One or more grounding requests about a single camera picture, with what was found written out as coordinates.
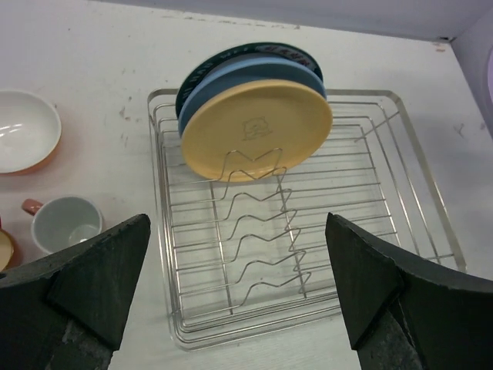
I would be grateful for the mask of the orange bowl white inside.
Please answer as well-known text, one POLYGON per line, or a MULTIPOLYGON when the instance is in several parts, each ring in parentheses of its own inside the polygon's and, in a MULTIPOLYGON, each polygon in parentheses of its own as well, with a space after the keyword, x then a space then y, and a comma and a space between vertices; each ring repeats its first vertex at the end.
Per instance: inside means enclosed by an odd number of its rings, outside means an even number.
POLYGON ((62 138, 56 108, 33 92, 1 91, 1 175, 35 172, 53 160, 62 138))

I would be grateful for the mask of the purple plate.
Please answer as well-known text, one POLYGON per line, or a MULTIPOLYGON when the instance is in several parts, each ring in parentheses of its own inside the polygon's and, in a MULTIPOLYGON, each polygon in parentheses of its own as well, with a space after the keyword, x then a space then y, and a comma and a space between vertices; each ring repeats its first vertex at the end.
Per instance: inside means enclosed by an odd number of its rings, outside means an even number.
POLYGON ((486 86, 488 88, 488 98, 493 102, 493 49, 491 49, 486 69, 486 86))

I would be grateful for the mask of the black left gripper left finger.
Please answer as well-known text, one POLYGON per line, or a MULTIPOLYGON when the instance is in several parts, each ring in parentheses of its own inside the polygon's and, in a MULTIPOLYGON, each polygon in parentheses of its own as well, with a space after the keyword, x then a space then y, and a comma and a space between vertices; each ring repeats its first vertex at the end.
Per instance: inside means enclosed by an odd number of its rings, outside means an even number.
POLYGON ((151 234, 137 214, 1 274, 3 369, 107 369, 119 350, 151 234))

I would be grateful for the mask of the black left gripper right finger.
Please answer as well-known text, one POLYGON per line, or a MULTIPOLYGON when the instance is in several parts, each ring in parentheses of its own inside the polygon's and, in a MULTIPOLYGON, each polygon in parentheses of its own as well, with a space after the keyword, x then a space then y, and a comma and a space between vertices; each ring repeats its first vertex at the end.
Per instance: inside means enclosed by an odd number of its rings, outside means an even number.
POLYGON ((490 369, 492 282, 425 260, 340 215, 325 237, 363 369, 490 369))

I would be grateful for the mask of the pink dotted mug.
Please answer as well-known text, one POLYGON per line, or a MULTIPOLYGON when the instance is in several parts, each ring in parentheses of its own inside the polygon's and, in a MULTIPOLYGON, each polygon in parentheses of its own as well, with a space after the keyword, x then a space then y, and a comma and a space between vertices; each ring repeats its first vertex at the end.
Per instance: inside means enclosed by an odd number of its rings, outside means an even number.
POLYGON ((65 196, 41 203, 26 199, 22 209, 33 216, 32 239, 39 250, 54 254, 87 241, 104 228, 104 218, 98 207, 83 197, 65 196))

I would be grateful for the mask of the orange mug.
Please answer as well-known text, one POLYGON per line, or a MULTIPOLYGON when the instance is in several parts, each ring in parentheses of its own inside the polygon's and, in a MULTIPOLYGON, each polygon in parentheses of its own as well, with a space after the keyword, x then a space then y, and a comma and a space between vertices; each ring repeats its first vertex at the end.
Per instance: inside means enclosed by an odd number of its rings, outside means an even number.
POLYGON ((22 252, 15 238, 1 227, 0 229, 0 268, 1 271, 17 267, 22 262, 22 252))

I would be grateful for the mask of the yellow plate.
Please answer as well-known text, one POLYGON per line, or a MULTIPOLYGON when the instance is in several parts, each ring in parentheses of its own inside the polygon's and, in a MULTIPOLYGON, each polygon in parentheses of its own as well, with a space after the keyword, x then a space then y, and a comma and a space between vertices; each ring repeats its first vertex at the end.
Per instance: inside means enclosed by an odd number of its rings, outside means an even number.
POLYGON ((330 105, 314 89, 282 79, 246 82, 214 96, 191 116, 181 154, 207 179, 250 181, 305 161, 332 126, 330 105))

